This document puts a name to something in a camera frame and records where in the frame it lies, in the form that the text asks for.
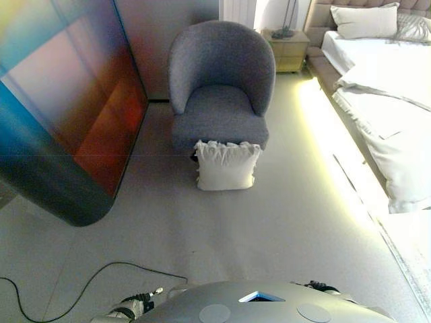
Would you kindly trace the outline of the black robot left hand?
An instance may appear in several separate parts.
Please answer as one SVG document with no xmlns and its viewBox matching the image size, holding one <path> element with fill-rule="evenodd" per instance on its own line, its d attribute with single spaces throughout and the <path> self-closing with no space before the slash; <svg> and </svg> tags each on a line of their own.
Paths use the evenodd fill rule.
<svg viewBox="0 0 431 323">
<path fill-rule="evenodd" d="M 147 293 L 140 293 L 134 296 L 137 301 L 140 301 L 143 305 L 143 312 L 146 313 L 152 309 L 154 309 L 154 302 L 152 298 L 156 295 L 159 295 L 164 292 L 163 287 L 159 287 L 153 291 Z"/>
</svg>

